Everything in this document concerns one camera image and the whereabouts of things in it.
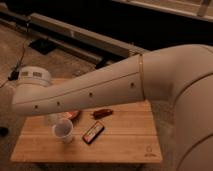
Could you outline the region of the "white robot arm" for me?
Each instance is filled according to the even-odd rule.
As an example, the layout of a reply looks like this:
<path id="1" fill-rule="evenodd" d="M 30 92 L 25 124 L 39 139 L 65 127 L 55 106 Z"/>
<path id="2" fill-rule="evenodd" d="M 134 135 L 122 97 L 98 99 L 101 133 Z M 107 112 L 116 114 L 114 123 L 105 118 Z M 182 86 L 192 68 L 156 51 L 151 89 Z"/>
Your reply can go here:
<path id="1" fill-rule="evenodd" d="M 53 85 L 40 67 L 20 70 L 12 109 L 45 115 L 169 100 L 175 124 L 175 171 L 213 171 L 213 46 L 187 44 L 135 55 Z"/>

